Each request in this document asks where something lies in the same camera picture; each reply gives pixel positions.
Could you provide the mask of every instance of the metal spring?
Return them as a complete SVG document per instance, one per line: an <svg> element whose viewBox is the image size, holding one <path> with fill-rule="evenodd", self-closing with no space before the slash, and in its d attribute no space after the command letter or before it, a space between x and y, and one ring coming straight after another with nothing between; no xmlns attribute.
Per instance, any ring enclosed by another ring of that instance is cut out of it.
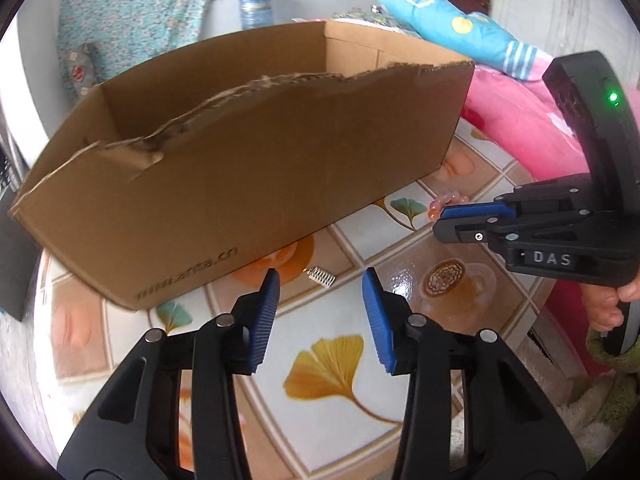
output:
<svg viewBox="0 0 640 480"><path fill-rule="evenodd" d="M330 272L327 272L326 270L321 269L320 267L314 267L313 269L305 269L305 270L306 270L306 275L311 280L314 280L316 283L319 283L325 288L329 288L334 284L335 276L332 275Z"/></svg>

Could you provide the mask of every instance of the tiled pattern tablecloth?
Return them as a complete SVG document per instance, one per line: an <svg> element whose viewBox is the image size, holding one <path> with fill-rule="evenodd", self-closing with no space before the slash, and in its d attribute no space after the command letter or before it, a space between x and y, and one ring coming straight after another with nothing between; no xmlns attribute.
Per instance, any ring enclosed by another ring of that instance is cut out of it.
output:
<svg viewBox="0 0 640 480"><path fill-rule="evenodd" d="M399 166L405 149L411 147L389 154ZM408 378L391 377L378 363L362 303L362 273L375 266L387 290L404 295L413 310L448 330L493 328L515 348L536 319L551 280L507 273L482 245L437 243L426 211L446 192L483 202L528 182L519 163L461 120L435 173L148 312L111 304L46 254L36 298L35 351L56 445L62 450L84 410L146 330L198 329L228 312L241 294L257 290L273 266L281 275L281 301L264 363L253 377L236 379L254 478L350 480L388 469L398 448ZM443 262L458 266L463 277L434 301L424 287ZM337 277L330 288L303 272L314 266ZM352 383L334 378L322 366L323 356L341 362ZM317 366L310 368L309 358ZM451 379L454 415L463 407L460 373L452 372ZM186 468L193 468L190 402L191 378L185 373L179 438Z"/></svg>

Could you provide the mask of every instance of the cardboard box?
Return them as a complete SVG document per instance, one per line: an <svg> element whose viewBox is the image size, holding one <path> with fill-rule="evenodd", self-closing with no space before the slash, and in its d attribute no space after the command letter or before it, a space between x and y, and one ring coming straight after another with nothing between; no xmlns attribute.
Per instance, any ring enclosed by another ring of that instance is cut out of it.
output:
<svg viewBox="0 0 640 480"><path fill-rule="evenodd" d="M201 41L93 88L12 213L109 300L151 308L436 170L473 70L349 23Z"/></svg>

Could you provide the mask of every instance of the ginkgo leaf pattern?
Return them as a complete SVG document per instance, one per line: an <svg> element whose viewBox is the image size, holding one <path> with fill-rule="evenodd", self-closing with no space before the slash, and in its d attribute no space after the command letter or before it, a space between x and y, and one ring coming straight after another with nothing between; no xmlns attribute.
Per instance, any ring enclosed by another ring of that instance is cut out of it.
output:
<svg viewBox="0 0 640 480"><path fill-rule="evenodd" d="M169 333L175 328L187 326L193 318L186 309L176 301L167 301L156 306L156 314L164 325L164 331Z"/></svg>
<svg viewBox="0 0 640 480"><path fill-rule="evenodd" d="M372 205L377 205L382 211L384 211L389 218L391 218L397 224L400 224L405 229L410 229L411 231L417 231L414 226L414 218L417 217L421 213L425 213L427 208L424 204L421 204L417 200L413 198L399 198L397 200L392 200L390 202L390 206L392 209L398 211L400 214L407 217L409 221L409 225L401 222L396 218L396 216L389 211L389 208L386 206L385 199L381 198L380 200L376 200Z"/></svg>
<svg viewBox="0 0 640 480"><path fill-rule="evenodd" d="M392 200L389 205L409 219L409 224L414 231L414 218L419 214L427 212L426 206L413 198L399 198L397 200Z"/></svg>
<svg viewBox="0 0 640 480"><path fill-rule="evenodd" d="M379 416L366 408L353 393L364 340L359 335L336 339L321 339L298 354L283 387L287 397L297 400L316 400L331 396L349 399L367 415L380 422L401 424Z"/></svg>

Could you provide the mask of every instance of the coffee cup print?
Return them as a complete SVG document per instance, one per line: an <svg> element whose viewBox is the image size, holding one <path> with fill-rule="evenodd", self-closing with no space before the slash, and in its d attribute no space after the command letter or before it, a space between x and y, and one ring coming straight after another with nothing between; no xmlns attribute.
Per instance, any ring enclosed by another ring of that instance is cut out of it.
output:
<svg viewBox="0 0 640 480"><path fill-rule="evenodd" d="M420 311L447 330L468 332L494 299L497 280L485 264L450 258L425 272Z"/></svg>

